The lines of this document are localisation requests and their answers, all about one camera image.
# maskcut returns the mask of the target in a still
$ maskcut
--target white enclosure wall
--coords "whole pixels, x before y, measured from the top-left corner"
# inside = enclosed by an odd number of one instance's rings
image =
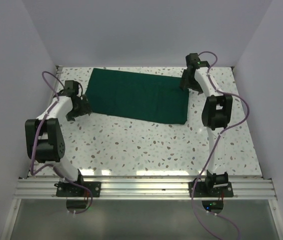
[[[23,2],[57,65],[184,66],[187,54],[210,50],[230,67],[271,0]]]
[[[0,1],[0,236],[20,175],[27,173],[24,124],[47,106],[41,71],[54,71],[21,0]]]
[[[235,67],[239,93],[251,105],[251,136],[283,215],[283,0],[273,0]]]

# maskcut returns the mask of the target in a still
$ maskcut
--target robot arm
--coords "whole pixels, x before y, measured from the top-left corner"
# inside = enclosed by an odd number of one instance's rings
[[[79,97],[78,93],[78,82],[65,81],[64,89],[58,93],[59,98],[55,97],[43,114],[25,123],[27,154],[31,158],[37,128],[45,114],[48,113],[40,129],[41,138],[37,142],[35,160],[53,167],[56,173],[62,176],[60,182],[65,184],[67,183],[65,179],[80,182],[82,176],[65,156],[66,147],[59,120],[66,117],[68,121],[74,121],[75,117],[92,112],[86,96]]]
[[[231,120],[233,98],[231,95],[216,91],[216,89],[221,90],[220,87],[212,76],[210,76],[210,79],[207,76],[210,65],[207,61],[201,61],[197,53],[187,55],[186,64],[187,69],[182,74],[180,88],[183,90],[189,88],[204,93],[206,96],[201,120],[207,129],[209,152],[211,152],[219,133],[228,126]],[[207,166],[205,192],[208,194],[213,192],[219,194],[219,191],[216,191],[217,189],[221,190],[230,185],[225,166],[224,150],[224,137],[221,137]]]

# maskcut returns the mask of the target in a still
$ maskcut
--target purple cable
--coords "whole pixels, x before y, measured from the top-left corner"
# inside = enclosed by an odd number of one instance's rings
[[[223,130],[218,134],[218,137],[217,137],[217,139],[216,139],[216,142],[215,142],[214,146],[212,147],[212,150],[211,150],[211,152],[210,152],[210,154],[209,154],[209,157],[208,157],[208,159],[207,159],[207,161],[206,161],[204,167],[202,168],[201,172],[200,172],[200,173],[197,175],[197,177],[196,177],[196,180],[195,180],[195,183],[194,183],[194,185],[193,185],[193,187],[192,187],[192,192],[191,192],[191,206],[192,206],[193,213],[195,214],[195,216],[196,216],[198,222],[199,222],[200,225],[201,225],[208,233],[210,233],[212,236],[214,236],[215,238],[217,238],[217,239],[219,239],[219,240],[223,240],[222,238],[220,238],[219,236],[217,236],[215,233],[213,233],[212,231],[210,231],[210,230],[208,229],[208,227],[206,227],[206,226],[204,225],[204,223],[200,220],[200,217],[199,217],[198,213],[197,213],[196,210],[195,210],[195,203],[194,203],[195,188],[196,188],[196,185],[197,185],[197,182],[198,182],[200,176],[201,176],[201,175],[203,174],[203,172],[205,171],[206,167],[208,166],[208,163],[210,162],[210,160],[211,160],[211,158],[212,158],[212,156],[213,156],[213,153],[214,153],[214,151],[215,151],[215,149],[216,149],[216,147],[217,147],[217,144],[218,144],[219,140],[221,139],[221,135],[222,135],[224,132],[226,132],[227,130],[232,129],[232,128],[234,128],[234,127],[236,127],[236,126],[242,124],[243,122],[245,122],[245,121],[247,120],[249,114],[250,114],[250,107],[249,107],[248,103],[247,103],[241,96],[239,96],[238,94],[231,93],[231,92],[224,92],[224,91],[220,91],[220,90],[217,89],[217,87],[214,85],[214,83],[213,83],[213,81],[212,81],[212,79],[211,79],[211,76],[210,76],[210,70],[211,70],[211,68],[217,63],[217,60],[218,60],[217,55],[216,55],[215,53],[211,52],[211,51],[203,51],[203,52],[201,52],[200,54],[198,54],[198,56],[200,56],[201,54],[205,54],[205,53],[212,54],[212,55],[215,56],[215,62],[214,62],[214,63],[208,68],[208,70],[207,70],[207,77],[208,77],[208,79],[209,79],[210,84],[211,84],[212,87],[214,88],[214,90],[215,90],[216,92],[220,93],[220,94],[231,95],[231,96],[234,96],[234,97],[236,97],[236,98],[239,98],[239,99],[246,105],[246,108],[247,108],[247,113],[246,113],[245,117],[243,118],[243,120],[241,120],[240,122],[238,122],[238,123],[236,123],[236,124],[233,124],[233,125],[231,125],[231,126],[225,128],[225,129],[223,129]],[[225,216],[219,215],[219,214],[217,214],[217,217],[219,217],[219,218],[221,218],[221,219],[224,219],[224,220],[228,221],[229,223],[231,223],[231,224],[236,228],[236,230],[237,230],[237,232],[238,232],[237,240],[240,240],[240,239],[241,239],[241,237],[242,237],[241,231],[240,231],[240,229],[238,228],[238,226],[237,226],[232,220],[230,220],[229,218],[227,218],[227,217],[225,217]]]
[[[47,110],[47,113],[43,116],[42,120],[40,121],[38,127],[37,127],[37,130],[36,130],[36,134],[35,134],[35,138],[34,138],[34,141],[33,141],[33,146],[32,146],[32,153],[31,153],[31,163],[30,163],[30,174],[32,176],[35,176],[37,173],[39,173],[41,170],[43,170],[44,168],[46,167],[53,167],[53,170],[55,171],[55,173],[62,179],[64,179],[65,177],[60,173],[58,172],[58,170],[52,165],[52,164],[45,164],[43,166],[41,166],[39,169],[37,169],[35,172],[34,172],[34,164],[35,164],[35,156],[36,156],[36,150],[37,150],[37,144],[38,144],[38,138],[40,136],[40,132],[41,132],[41,129],[42,129],[42,126],[44,124],[44,121],[46,120],[48,114],[50,113],[50,111],[56,106],[56,104],[58,103],[58,100],[59,100],[59,96],[57,94],[57,92],[55,91],[55,89],[52,87],[52,85],[49,84],[49,82],[46,80],[44,74],[49,74],[51,76],[53,76],[55,79],[57,79],[60,84],[64,87],[63,83],[56,77],[54,76],[52,73],[50,73],[49,71],[43,71],[41,73],[41,76],[42,76],[42,79],[45,81],[45,83],[48,85],[48,87],[54,92],[56,98],[57,98],[57,101],[55,101],[51,106],[50,108],[48,108]],[[73,181],[71,181],[70,179],[68,178],[65,178],[67,182],[69,182],[70,184],[78,187],[78,188],[82,188],[84,189],[85,191],[89,192],[90,194],[90,202],[89,202],[89,205],[84,209],[84,210],[81,210],[81,211],[78,211],[78,212],[74,212],[75,214],[81,214],[81,213],[84,213],[86,212],[90,206],[92,205],[93,203],[93,194],[92,192],[87,188],[87,187],[84,187],[84,186],[81,186],[77,183],[74,183]]]

